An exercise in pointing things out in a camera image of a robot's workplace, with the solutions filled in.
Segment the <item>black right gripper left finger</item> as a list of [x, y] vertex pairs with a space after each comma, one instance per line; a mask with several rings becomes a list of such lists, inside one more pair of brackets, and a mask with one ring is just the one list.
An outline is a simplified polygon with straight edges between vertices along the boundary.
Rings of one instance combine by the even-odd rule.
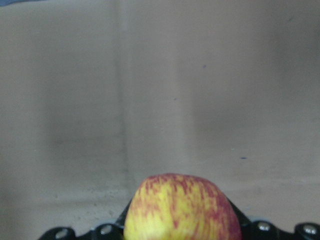
[[38, 240], [124, 240], [124, 224], [130, 204], [115, 220], [115, 222], [104, 222], [95, 227], [91, 227], [84, 234], [77, 234], [76, 231], [67, 226], [58, 226], [45, 231]]

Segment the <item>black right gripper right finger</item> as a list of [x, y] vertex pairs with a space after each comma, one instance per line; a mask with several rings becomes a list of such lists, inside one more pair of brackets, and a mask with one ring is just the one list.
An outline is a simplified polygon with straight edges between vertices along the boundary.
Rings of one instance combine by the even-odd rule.
[[301, 222], [293, 231], [285, 231], [268, 220], [251, 220], [232, 201], [229, 201], [237, 217], [239, 230], [237, 240], [318, 240], [320, 225], [314, 222]]

